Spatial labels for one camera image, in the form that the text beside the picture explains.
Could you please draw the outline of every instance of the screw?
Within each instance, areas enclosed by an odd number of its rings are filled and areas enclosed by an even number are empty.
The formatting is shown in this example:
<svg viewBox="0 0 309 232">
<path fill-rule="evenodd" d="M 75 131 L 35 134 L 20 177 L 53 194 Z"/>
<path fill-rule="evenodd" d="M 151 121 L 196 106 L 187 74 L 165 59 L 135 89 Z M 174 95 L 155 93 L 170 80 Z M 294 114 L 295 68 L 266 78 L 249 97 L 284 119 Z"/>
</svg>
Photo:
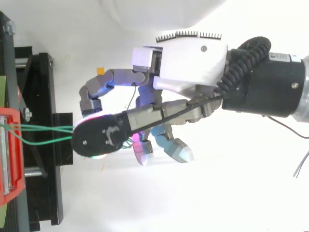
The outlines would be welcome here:
<svg viewBox="0 0 309 232">
<path fill-rule="evenodd" d="M 3 26 L 3 30 L 5 33 L 9 35 L 15 35 L 16 27 L 15 23 L 12 20 L 6 21 L 5 25 Z"/>
<path fill-rule="evenodd" d="M 201 47 L 201 51 L 202 51 L 202 52 L 206 52 L 206 51 L 207 51 L 207 47 L 206 47 L 206 46 L 202 46 L 202 47 Z"/>
<path fill-rule="evenodd" d="M 24 115 L 25 115 L 25 120 L 26 122 L 29 122 L 30 119 L 32 118 L 32 112 L 28 108 L 24 110 Z"/>
<path fill-rule="evenodd" d="M 55 59 L 54 58 L 52 58 L 52 57 L 49 58 L 49 65 L 50 65 L 50 67 L 55 66 Z"/>
<path fill-rule="evenodd" d="M 293 82 L 293 83 L 292 83 L 292 88 L 294 88 L 294 89 L 295 89 L 295 88 L 298 88 L 298 83 L 297 83 L 297 82 Z"/>
</svg>

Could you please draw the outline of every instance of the black metal frame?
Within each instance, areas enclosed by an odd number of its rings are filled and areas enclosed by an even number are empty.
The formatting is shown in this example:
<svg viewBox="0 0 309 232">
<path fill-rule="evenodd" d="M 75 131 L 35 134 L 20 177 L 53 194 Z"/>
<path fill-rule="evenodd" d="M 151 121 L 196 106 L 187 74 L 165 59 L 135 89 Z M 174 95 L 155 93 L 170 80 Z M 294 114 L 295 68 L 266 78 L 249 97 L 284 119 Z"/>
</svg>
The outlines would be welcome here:
<svg viewBox="0 0 309 232">
<path fill-rule="evenodd" d="M 32 55 L 31 47 L 15 48 L 13 36 L 3 31 L 9 19 L 0 12 L 0 75 L 5 75 L 6 107 L 33 113 L 30 124 L 45 126 L 72 125 L 72 113 L 56 114 L 53 69 L 50 55 Z M 28 58 L 23 69 L 15 68 L 15 58 Z M 23 132 L 29 141 L 51 140 L 64 136 L 59 132 Z M 63 219 L 60 165 L 73 164 L 69 141 L 29 146 L 23 144 L 25 167 L 38 166 L 42 176 L 27 177 L 26 190 L 8 203 L 5 225 L 1 231 L 39 231 L 41 220 L 58 225 Z"/>
<path fill-rule="evenodd" d="M 53 69 L 48 53 L 32 55 L 29 47 L 15 48 L 16 58 L 27 58 L 24 69 L 17 69 L 17 82 L 24 99 L 20 111 L 28 108 L 33 117 L 29 124 L 45 126 L 72 125 L 72 113 L 56 114 Z M 22 133 L 34 141 L 67 136 L 59 132 Z M 38 166 L 42 176 L 26 178 L 30 231 L 40 230 L 41 220 L 58 225 L 63 219 L 60 165 L 73 164 L 69 141 L 56 144 L 23 145 L 25 167 Z"/>
</svg>

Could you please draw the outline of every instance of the white backdrop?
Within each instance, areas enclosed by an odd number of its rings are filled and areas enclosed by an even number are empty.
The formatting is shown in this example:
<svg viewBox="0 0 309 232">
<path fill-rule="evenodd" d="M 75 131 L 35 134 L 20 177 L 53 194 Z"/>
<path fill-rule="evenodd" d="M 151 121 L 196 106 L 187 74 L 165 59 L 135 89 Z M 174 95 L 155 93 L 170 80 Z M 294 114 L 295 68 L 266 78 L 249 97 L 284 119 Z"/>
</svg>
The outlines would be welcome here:
<svg viewBox="0 0 309 232">
<path fill-rule="evenodd" d="M 228 0 L 192 29 L 222 33 L 229 48 L 265 36 L 272 52 L 303 58 L 309 55 L 308 6 L 307 0 Z M 16 23 L 15 46 L 32 45 L 34 53 L 55 58 L 56 108 L 73 112 L 74 121 L 81 119 L 79 89 L 96 67 L 130 68 L 132 48 L 160 34 L 122 30 L 99 0 L 1 0 L 0 9 Z M 102 98 L 103 110 L 122 111 L 133 90 L 115 88 Z M 309 135 L 308 124 L 282 121 Z M 148 167 L 136 162 L 132 150 L 103 160 L 74 154 L 74 165 L 61 174 L 64 220 L 53 227 L 42 222 L 42 231 L 309 230 L 309 160 L 292 178 L 308 141 L 261 116 L 223 110 L 174 127 L 174 135 L 192 148 L 195 161 L 179 164 L 155 142 Z"/>
</svg>

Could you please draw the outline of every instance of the robotic hand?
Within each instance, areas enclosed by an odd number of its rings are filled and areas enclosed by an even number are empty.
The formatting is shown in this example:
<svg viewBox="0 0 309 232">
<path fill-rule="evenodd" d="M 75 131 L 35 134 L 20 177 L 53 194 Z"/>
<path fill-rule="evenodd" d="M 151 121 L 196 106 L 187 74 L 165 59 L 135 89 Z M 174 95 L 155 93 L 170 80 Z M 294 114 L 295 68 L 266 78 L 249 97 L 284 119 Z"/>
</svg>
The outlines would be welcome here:
<svg viewBox="0 0 309 232">
<path fill-rule="evenodd" d="M 193 153 L 174 138 L 171 125 L 198 122 L 222 102 L 226 110 L 309 121 L 309 60 L 270 53 L 267 38 L 252 38 L 230 51 L 218 34 L 176 32 L 156 41 L 134 48 L 132 70 L 108 70 L 81 88 L 81 111 L 87 117 L 73 132 L 78 154 L 114 152 L 133 136 L 135 156 L 146 165 L 153 157 L 151 133 L 170 157 L 189 162 Z M 136 108 L 102 115 L 98 97 L 114 86 L 139 86 Z M 162 90 L 191 100 L 162 102 Z"/>
</svg>

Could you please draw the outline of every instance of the black cylindrical motor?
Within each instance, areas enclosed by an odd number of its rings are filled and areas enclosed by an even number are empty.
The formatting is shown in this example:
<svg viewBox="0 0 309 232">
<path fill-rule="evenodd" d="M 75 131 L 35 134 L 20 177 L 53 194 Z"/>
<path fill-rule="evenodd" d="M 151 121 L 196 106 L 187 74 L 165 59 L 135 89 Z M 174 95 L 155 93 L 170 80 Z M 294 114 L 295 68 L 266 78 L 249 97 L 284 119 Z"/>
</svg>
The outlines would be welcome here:
<svg viewBox="0 0 309 232">
<path fill-rule="evenodd" d="M 236 62 L 246 50 L 230 51 Z M 265 116 L 287 117 L 298 110 L 306 83 L 304 60 L 288 54 L 269 53 L 247 74 L 241 84 L 229 92 L 222 108 Z"/>
</svg>

